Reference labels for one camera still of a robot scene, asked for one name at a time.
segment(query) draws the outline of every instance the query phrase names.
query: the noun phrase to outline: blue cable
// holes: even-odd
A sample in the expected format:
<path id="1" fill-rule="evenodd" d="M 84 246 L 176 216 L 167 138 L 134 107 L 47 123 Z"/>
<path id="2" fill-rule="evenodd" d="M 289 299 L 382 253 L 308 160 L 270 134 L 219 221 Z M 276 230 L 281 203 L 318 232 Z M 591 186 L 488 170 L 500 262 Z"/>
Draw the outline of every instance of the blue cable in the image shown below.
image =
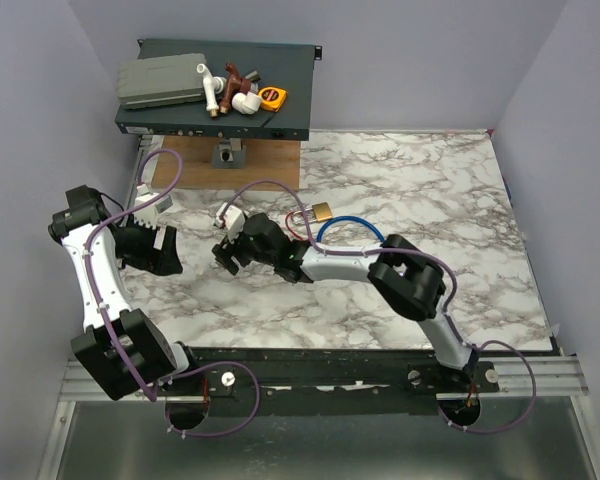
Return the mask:
<path id="1" fill-rule="evenodd" d="M 380 242 L 384 243 L 384 237 L 380 233 L 380 230 L 378 230 L 376 227 L 374 227 L 373 224 L 367 222 L 364 218 L 354 217 L 354 216 L 351 216 L 351 215 L 344 215 L 342 217 L 335 217 L 335 218 L 332 218 L 331 220 L 329 220 L 328 222 L 326 222 L 320 228 L 320 231 L 318 232 L 318 236 L 316 237 L 316 240 L 318 242 L 321 242 L 322 241 L 322 236 L 324 235 L 324 232 L 327 230 L 327 228 L 329 228 L 334 223 L 338 223 L 338 222 L 354 222 L 354 223 L 359 223 L 360 225 L 364 225 L 369 230 L 371 230 L 376 235 L 376 237 L 378 237 L 378 240 L 380 240 Z"/>

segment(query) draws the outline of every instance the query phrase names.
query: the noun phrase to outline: tape measure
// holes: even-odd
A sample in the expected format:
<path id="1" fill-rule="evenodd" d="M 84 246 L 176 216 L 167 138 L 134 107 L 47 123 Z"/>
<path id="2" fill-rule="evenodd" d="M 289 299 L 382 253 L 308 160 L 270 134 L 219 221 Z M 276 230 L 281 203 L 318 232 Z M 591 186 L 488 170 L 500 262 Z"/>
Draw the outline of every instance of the tape measure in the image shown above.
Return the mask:
<path id="1" fill-rule="evenodd" d="M 270 112 L 277 112 L 287 99 L 287 91 L 277 87 L 265 87 L 258 92 L 262 98 L 262 108 Z"/>

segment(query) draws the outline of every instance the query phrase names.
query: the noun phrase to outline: gray wall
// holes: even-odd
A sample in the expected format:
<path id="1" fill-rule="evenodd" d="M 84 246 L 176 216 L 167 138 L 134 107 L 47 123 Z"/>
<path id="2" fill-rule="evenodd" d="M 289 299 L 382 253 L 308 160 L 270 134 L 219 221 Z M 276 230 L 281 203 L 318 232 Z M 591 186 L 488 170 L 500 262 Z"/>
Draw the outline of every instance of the gray wall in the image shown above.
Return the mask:
<path id="1" fill-rule="evenodd" d="M 315 43 L 313 127 L 455 129 L 496 125 L 565 0 L 69 3 L 112 79 L 137 38 Z"/>
<path id="2" fill-rule="evenodd" d="M 51 214 L 82 183 L 120 196 L 128 138 L 111 82 L 64 0 L 0 0 L 0 480 L 35 478 L 82 324 Z"/>
<path id="3" fill-rule="evenodd" d="M 495 133 L 549 320 L 600 422 L 600 0 L 571 0 Z"/>

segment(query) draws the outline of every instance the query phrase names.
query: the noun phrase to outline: bolt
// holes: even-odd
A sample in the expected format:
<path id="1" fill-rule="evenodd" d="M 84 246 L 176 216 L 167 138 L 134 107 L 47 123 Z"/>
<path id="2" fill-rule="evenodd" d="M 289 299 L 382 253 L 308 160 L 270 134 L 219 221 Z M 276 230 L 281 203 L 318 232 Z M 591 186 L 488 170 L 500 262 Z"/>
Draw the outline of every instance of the bolt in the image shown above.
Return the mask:
<path id="1" fill-rule="evenodd" d="M 236 376 L 231 372 L 224 372 L 222 374 L 221 381 L 225 387 L 230 387 L 236 383 Z"/>
<path id="2" fill-rule="evenodd" d="M 420 382 L 422 381 L 420 378 L 420 372 L 417 370 L 411 370 L 407 375 L 407 380 L 409 380 L 413 386 L 420 385 Z"/>
<path id="3" fill-rule="evenodd" d="M 498 375 L 498 372 L 496 372 L 493 368 L 490 368 L 489 370 L 484 372 L 484 378 L 489 383 L 498 383 L 500 375 Z"/>

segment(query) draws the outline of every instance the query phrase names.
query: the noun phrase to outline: white pipe fitting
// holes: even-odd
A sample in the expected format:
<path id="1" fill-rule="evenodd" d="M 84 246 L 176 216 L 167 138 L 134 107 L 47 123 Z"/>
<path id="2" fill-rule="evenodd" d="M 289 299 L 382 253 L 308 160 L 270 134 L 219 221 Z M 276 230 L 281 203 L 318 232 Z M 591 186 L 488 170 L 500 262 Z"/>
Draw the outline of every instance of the white pipe fitting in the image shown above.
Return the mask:
<path id="1" fill-rule="evenodd" d="M 216 95 L 222 93 L 227 85 L 227 80 L 222 77 L 214 77 L 204 63 L 199 63 L 196 71 L 202 75 L 202 86 L 204 87 L 204 96 L 207 97 L 207 112 L 212 117 L 218 116 L 218 102 Z"/>
<path id="2" fill-rule="evenodd" d="M 262 104 L 262 98 L 253 92 L 236 93 L 231 99 L 231 106 L 240 113 L 253 115 L 258 111 Z"/>

